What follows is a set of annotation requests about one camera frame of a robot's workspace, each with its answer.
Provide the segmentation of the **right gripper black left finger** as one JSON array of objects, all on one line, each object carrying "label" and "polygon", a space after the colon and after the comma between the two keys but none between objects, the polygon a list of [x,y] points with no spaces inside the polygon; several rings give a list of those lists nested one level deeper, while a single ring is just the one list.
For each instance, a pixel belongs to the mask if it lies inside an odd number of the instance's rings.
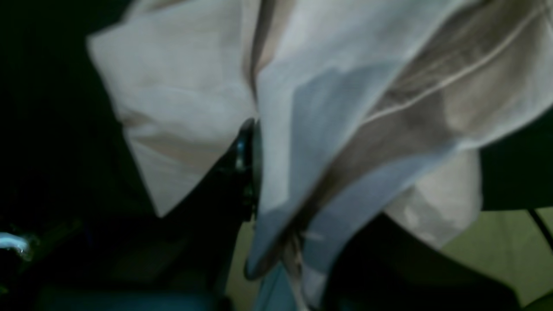
[{"label": "right gripper black left finger", "polygon": [[225,294],[239,230],[250,221],[260,126],[241,126],[229,149],[166,216],[133,222],[114,253],[109,277],[134,289],[209,295]]}]

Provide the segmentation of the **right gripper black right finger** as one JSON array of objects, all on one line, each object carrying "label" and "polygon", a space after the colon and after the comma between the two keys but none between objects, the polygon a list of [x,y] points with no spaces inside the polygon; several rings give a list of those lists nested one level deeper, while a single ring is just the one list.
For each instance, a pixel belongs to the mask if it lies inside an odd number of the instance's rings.
[{"label": "right gripper black right finger", "polygon": [[511,288],[451,260],[381,215],[334,264],[324,311],[519,311]]}]

